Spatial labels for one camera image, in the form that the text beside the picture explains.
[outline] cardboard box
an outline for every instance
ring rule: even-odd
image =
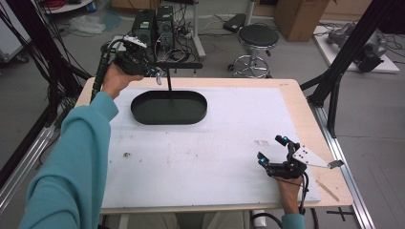
[[[139,9],[156,10],[160,0],[112,0],[112,6],[115,10],[126,12],[137,12]]]
[[[287,41],[309,41],[330,0],[279,1],[274,21]]]

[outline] metal rail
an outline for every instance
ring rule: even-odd
[[[337,138],[334,138],[327,127],[328,122],[328,115],[325,113],[323,108],[317,108],[313,105],[309,104],[310,108],[312,109],[313,115],[315,116],[316,120],[318,121],[319,128],[321,129],[325,140],[328,142],[330,147],[331,153],[333,154],[334,159],[341,159],[345,162],[345,166],[340,167],[342,171],[343,178],[346,180],[346,183],[349,187],[349,190],[352,193],[353,197],[353,211],[356,215],[357,221],[362,229],[374,229],[375,226],[373,224],[372,217],[367,210],[366,203],[364,202],[363,198],[361,197],[360,191],[357,188],[355,183],[354,177],[352,176],[351,169],[345,159],[342,149],[340,148],[339,142]]]

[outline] gray floor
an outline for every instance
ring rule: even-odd
[[[57,22],[63,23],[85,10],[58,15]],[[104,18],[106,10],[92,15]],[[218,18],[207,17],[200,20],[201,28]],[[253,22],[274,25],[271,19],[254,18]],[[100,57],[99,48],[110,41],[115,34],[123,34],[131,29],[133,21],[124,19],[116,28],[104,31],[92,37],[82,37],[82,33],[69,33],[64,36],[68,50],[77,61],[94,74]],[[221,23],[212,23],[210,29],[219,29]],[[234,58],[245,53],[236,35],[224,37],[202,36],[202,45],[206,51],[202,70],[178,71],[174,77],[231,77],[227,65]],[[405,45],[405,39],[397,37]],[[300,84],[323,73],[328,65],[313,40],[303,43],[289,43],[280,36],[278,46],[271,52],[270,58],[261,54],[272,70],[273,78],[293,78]],[[404,57],[392,52],[387,55],[392,60],[405,62]],[[397,74],[389,73],[345,73],[341,82],[336,133],[339,143],[357,182],[358,188],[373,218],[376,228],[404,228],[405,225],[405,66],[397,64],[401,70]],[[3,166],[34,121],[47,105],[46,81],[40,76],[32,62],[21,64],[12,62],[0,69],[0,166]],[[304,92],[311,94],[313,89]],[[0,216],[0,228],[16,228],[24,213],[26,185],[35,171],[27,178]],[[316,209],[320,228],[357,228],[354,216],[328,214],[337,208]],[[350,212],[350,207],[343,207]],[[281,210],[269,211],[280,217]],[[183,225],[199,223],[201,214],[180,214]],[[307,228],[313,227],[310,211],[306,214]],[[109,223],[117,228],[117,217],[110,217]],[[277,228],[268,222],[268,228]]]

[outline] computer tower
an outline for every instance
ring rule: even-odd
[[[155,51],[157,52],[160,48],[157,43],[158,24],[156,21],[156,12],[150,9],[138,10],[134,25],[132,26],[132,34],[146,44],[146,59],[149,62],[156,62],[156,56],[158,54],[155,53]]]
[[[169,51],[175,48],[173,7],[158,7],[158,31],[160,38],[160,50]]]

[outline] metal stool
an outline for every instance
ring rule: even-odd
[[[234,76],[241,74],[249,78],[271,78],[266,61],[257,56],[260,50],[265,50],[271,56],[270,50],[278,42],[276,31],[264,25],[249,25],[239,30],[239,41],[247,46],[250,55],[242,55],[228,66],[229,71],[235,71]]]

